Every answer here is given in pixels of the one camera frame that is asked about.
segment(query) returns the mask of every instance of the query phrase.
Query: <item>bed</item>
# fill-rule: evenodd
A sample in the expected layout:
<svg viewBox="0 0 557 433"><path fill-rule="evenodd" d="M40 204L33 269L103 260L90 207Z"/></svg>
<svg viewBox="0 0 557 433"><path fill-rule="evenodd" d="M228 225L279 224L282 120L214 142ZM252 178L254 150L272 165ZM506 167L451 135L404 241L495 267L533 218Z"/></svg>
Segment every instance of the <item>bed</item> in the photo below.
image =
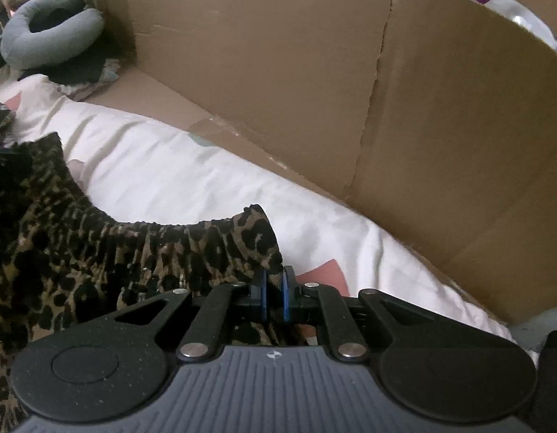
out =
<svg viewBox="0 0 557 433"><path fill-rule="evenodd" d="M0 71L0 101L21 94L15 140L57 131L66 162L84 163L78 179L113 218L186 224L259 204L285 264L298 275L326 266L344 276L343 292L352 296L377 288L512 340L504 325L442 285L401 243L356 212L178 128L71 101L46 76L16 79L8 67Z"/></svg>

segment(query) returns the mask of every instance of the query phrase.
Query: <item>leopard print fabric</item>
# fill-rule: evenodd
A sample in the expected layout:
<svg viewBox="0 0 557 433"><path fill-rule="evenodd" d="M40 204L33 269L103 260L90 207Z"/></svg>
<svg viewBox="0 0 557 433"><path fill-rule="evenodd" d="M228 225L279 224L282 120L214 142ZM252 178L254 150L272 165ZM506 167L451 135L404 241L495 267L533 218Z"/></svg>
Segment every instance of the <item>leopard print fabric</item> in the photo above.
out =
<svg viewBox="0 0 557 433"><path fill-rule="evenodd" d="M11 151L0 155L0 433L26 418L9 373L28 343L175 288L200 295L246 282L260 266L279 280L282 257L258 205L189 226L117 223L74 183L57 134ZM250 324L234 338L273 344L276 334Z"/></svg>

